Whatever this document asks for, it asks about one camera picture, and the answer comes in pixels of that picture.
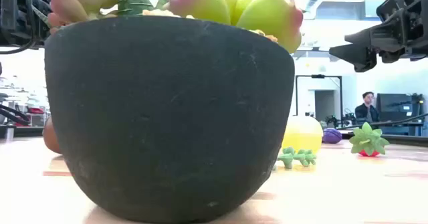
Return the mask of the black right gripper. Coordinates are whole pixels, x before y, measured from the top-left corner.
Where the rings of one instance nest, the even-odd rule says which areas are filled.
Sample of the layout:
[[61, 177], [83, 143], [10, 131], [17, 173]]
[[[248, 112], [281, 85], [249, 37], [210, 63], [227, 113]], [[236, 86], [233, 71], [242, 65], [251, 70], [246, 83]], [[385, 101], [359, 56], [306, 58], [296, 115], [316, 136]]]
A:
[[329, 54], [352, 64], [357, 73], [373, 69], [377, 65], [377, 53], [383, 63], [422, 60], [427, 57], [427, 18], [391, 17], [380, 25], [346, 35], [345, 41], [351, 44], [331, 47]]

